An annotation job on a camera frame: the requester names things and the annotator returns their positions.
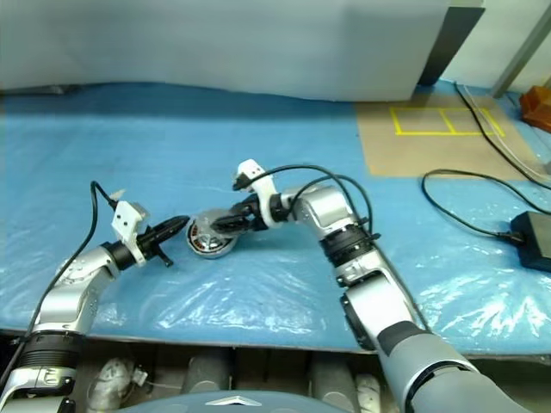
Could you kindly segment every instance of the orange object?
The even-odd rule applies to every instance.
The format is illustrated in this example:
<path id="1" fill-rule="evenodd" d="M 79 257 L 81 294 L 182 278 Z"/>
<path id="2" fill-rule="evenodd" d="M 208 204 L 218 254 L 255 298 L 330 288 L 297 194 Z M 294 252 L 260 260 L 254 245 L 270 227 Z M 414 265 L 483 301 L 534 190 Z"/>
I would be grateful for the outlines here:
<path id="1" fill-rule="evenodd" d="M 551 133 L 551 89 L 533 86 L 520 96 L 523 120 Z"/>

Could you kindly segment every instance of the blue surface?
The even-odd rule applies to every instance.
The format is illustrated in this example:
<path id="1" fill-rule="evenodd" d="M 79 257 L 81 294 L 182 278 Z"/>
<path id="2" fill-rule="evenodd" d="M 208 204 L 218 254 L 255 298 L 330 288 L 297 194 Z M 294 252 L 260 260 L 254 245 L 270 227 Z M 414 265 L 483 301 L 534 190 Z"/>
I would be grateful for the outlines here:
<path id="1" fill-rule="evenodd" d="M 452 91 L 447 84 L 440 91 Z M 511 114 L 516 109 L 502 100 Z M 68 96 L 4 99 L 6 254 L 0 327 L 23 329 L 59 263 L 90 224 L 88 184 L 126 189 L 151 222 L 229 207 L 237 165 L 317 163 L 355 177 L 375 208 L 380 245 L 435 332 L 466 353 L 551 351 L 551 278 L 521 268 L 507 244 L 479 237 L 428 205 L 418 180 L 371 176 L 347 103 L 248 96 L 161 84 L 87 87 Z M 518 126 L 529 144 L 549 139 Z M 287 172 L 279 189 L 314 175 Z M 534 200 L 551 197 L 516 182 Z M 434 195 L 490 228 L 526 209 L 502 188 L 435 180 Z M 113 240 L 102 205 L 91 245 Z M 112 283 L 92 333 L 141 340 L 357 350 L 331 266 L 299 225 L 244 237 L 218 261 L 193 255 L 183 234 L 166 243 L 176 262 L 131 268 Z"/>

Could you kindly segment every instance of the table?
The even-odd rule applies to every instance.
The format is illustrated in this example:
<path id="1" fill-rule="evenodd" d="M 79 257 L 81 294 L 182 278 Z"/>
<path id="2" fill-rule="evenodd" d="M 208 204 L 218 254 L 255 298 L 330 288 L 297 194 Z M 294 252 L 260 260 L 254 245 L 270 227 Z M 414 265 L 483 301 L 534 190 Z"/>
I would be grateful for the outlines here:
<path id="1" fill-rule="evenodd" d="M 453 93 L 447 83 L 437 87 Z M 507 98 L 500 102 L 518 116 Z M 130 83 L 66 96 L 9 96 L 3 108 L 1 329 L 26 328 L 56 268 L 84 238 L 90 180 L 108 192 L 125 189 L 124 199 L 147 208 L 155 223 L 243 199 L 231 190 L 232 176 L 252 157 L 265 168 L 317 163 L 355 177 L 373 201 L 380 246 L 433 330 L 461 352 L 551 352 L 548 274 L 521 268 L 513 247 L 436 213 L 417 179 L 370 175 L 349 103 Z M 522 122 L 517 128 L 546 160 L 549 135 Z M 314 177 L 285 172 L 275 182 L 284 189 Z M 548 194 L 516 185 L 551 206 Z M 432 187 L 459 214 L 504 230 L 526 209 L 489 182 L 445 179 Z M 114 239 L 110 220 L 101 205 L 91 246 Z M 184 235 L 164 250 L 174 267 L 154 260 L 108 287 L 93 336 L 359 350 L 331 265 L 304 227 L 251 234 L 218 261 L 195 256 Z"/>

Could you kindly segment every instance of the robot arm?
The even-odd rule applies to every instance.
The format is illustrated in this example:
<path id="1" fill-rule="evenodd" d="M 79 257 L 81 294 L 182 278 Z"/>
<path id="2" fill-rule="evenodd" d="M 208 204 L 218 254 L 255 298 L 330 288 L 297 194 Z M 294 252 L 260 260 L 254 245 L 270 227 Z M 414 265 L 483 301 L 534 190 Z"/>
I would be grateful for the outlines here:
<path id="1" fill-rule="evenodd" d="M 0 397 L 0 411 L 71 413 L 67 398 L 75 384 L 77 363 L 97 312 L 102 291 L 120 271 L 144 265 L 159 256 L 172 261 L 160 244 L 176 235 L 189 217 L 177 216 L 147 226 L 138 234 L 147 212 L 138 204 L 119 201 L 112 226 L 119 241 L 104 243 L 78 256 L 48 292 L 16 368 L 9 373 Z"/>
<path id="2" fill-rule="evenodd" d="M 263 173 L 252 160 L 244 164 L 235 187 Z M 271 177 L 256 181 L 253 195 L 213 219 L 210 231 L 235 240 L 247 231 L 275 228 L 288 220 L 309 227 L 334 267 L 338 285 L 345 288 L 341 303 L 350 327 L 360 346 L 377 350 L 401 411 L 527 411 L 444 340 L 416 325 L 413 305 L 376 244 L 377 236 L 358 222 L 338 189 L 311 187 L 294 201 L 297 191 L 278 194 L 273 182 L 264 180 L 271 182 Z"/>

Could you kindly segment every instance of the black power adapter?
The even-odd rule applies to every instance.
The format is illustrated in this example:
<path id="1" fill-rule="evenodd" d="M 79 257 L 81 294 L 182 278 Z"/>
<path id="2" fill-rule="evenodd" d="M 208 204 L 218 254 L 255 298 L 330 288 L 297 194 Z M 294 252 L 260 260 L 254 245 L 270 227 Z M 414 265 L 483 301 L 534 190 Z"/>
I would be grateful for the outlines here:
<path id="1" fill-rule="evenodd" d="M 522 239 L 515 245 L 523 266 L 551 272 L 551 216 L 521 213 L 511 221 L 511 230 Z"/>

